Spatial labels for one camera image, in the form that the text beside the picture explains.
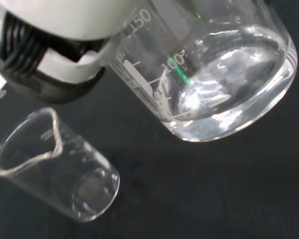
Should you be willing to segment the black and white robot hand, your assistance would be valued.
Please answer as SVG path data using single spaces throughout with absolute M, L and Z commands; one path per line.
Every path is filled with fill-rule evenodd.
M 99 82 L 140 0 L 0 0 L 0 90 L 66 104 Z

